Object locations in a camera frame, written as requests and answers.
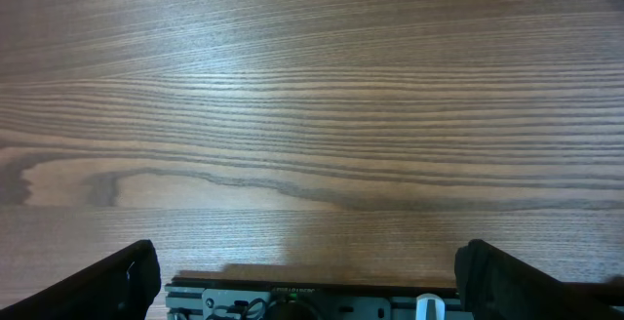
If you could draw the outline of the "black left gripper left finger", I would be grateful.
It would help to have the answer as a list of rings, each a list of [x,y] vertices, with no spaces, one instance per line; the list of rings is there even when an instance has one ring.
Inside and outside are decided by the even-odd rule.
[[[143,319],[161,290],[149,240],[139,240],[1,310],[3,319]]]

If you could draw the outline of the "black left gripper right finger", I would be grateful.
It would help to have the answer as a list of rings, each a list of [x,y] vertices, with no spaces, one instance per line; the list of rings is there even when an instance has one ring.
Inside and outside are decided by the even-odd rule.
[[[454,275],[476,319],[623,320],[621,288],[561,282],[481,239],[457,250]]]

